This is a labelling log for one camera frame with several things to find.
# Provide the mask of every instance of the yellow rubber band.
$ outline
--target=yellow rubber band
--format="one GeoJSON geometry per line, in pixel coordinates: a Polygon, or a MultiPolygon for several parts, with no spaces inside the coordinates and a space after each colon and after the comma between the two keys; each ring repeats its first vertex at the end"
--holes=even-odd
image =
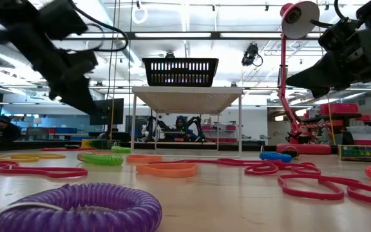
{"type": "Polygon", "coordinates": [[[15,161],[15,162],[37,162],[39,159],[63,159],[63,158],[65,158],[65,155],[45,153],[0,155],[0,161],[15,161]]]}

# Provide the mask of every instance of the ceiling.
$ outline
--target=ceiling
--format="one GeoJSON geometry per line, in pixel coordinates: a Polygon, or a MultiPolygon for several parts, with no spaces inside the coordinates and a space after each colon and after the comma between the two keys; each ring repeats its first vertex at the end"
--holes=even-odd
{"type": "MultiPolygon", "coordinates": [[[[37,8],[51,0],[30,0],[37,8]]],[[[114,24],[125,32],[278,32],[281,24],[280,9],[284,0],[142,0],[141,10],[137,10],[132,0],[74,0],[77,6],[94,18],[114,24]]],[[[320,21],[336,23],[339,18],[333,7],[334,0],[318,0],[320,21]]],[[[340,1],[345,16],[354,18],[356,10],[367,0],[340,1]]],[[[90,28],[90,32],[99,32],[90,28]]],[[[55,41],[61,48],[83,50],[96,46],[100,41],[55,41]]],[[[119,46],[118,41],[104,41],[103,48],[119,46]]],[[[289,41],[287,44],[287,64],[289,75],[298,73],[315,64],[324,51],[317,41],[289,41]]],[[[92,85],[101,82],[104,89],[95,90],[107,94],[106,87],[142,86],[147,84],[146,73],[141,58],[163,57],[166,52],[174,52],[176,57],[215,57],[219,59],[213,86],[230,86],[236,82],[241,87],[276,87],[280,64],[281,45],[278,40],[132,40],[128,48],[117,54],[98,52],[99,65],[93,73],[87,74],[92,85]],[[243,67],[241,60],[250,43],[257,43],[263,65],[243,67]]],[[[0,84],[7,85],[45,85],[44,79],[32,70],[28,61],[12,45],[0,45],[0,84]]],[[[110,93],[127,94],[129,88],[112,88],[110,93]]],[[[277,99],[275,90],[247,91],[248,95],[270,95],[270,101],[277,99]]],[[[307,91],[288,91],[291,101],[309,99],[307,91]]],[[[343,92],[338,98],[352,92],[343,92]]]]}

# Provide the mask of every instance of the lamp shade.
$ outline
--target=lamp shade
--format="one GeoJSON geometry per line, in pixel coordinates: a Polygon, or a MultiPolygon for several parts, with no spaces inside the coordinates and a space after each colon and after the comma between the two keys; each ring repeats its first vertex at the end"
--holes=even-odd
{"type": "Polygon", "coordinates": [[[316,3],[303,1],[300,3],[287,3],[280,10],[281,29],[289,39],[305,37],[315,27],[310,20],[319,20],[320,10],[316,3]]]}
{"type": "Polygon", "coordinates": [[[34,124],[41,124],[41,123],[43,123],[43,120],[41,118],[36,118],[36,119],[33,119],[33,123],[34,124]]]}

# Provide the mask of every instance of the basket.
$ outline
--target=basket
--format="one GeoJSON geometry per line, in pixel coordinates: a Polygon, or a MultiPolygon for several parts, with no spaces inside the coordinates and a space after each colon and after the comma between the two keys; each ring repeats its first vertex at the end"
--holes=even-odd
{"type": "Polygon", "coordinates": [[[215,58],[143,58],[149,86],[211,87],[215,58]]]}

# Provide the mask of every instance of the wooden table surface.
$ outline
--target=wooden table surface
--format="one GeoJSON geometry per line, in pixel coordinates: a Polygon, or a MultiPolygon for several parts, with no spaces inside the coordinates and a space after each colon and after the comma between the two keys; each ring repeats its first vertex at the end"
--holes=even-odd
{"type": "MultiPolygon", "coordinates": [[[[175,150],[158,152],[190,153],[175,150]]],[[[213,151],[197,152],[201,155],[215,154],[213,151]]],[[[76,159],[77,152],[64,154],[67,154],[66,159],[42,160],[21,165],[75,167],[80,164],[76,159]]],[[[236,153],[223,152],[221,155],[236,153]]],[[[258,159],[258,153],[245,152],[243,157],[258,159]]],[[[314,162],[324,175],[350,177],[371,184],[371,180],[364,173],[364,168],[368,165],[365,162],[341,162],[336,155],[301,155],[297,162],[314,162]]],[[[214,164],[199,164],[198,175],[186,179],[137,174],[135,166],[126,163],[119,167],[93,164],[80,164],[79,167],[89,170],[87,177],[61,180],[38,176],[0,175],[0,208],[27,195],[58,188],[66,183],[109,182],[143,189],[156,196],[164,215],[157,230],[159,232],[371,232],[370,204],[357,202],[347,196],[338,201],[288,196],[282,193],[276,175],[245,176],[244,168],[214,164]]],[[[327,189],[318,186],[313,180],[291,180],[290,186],[327,192],[327,189]]]]}

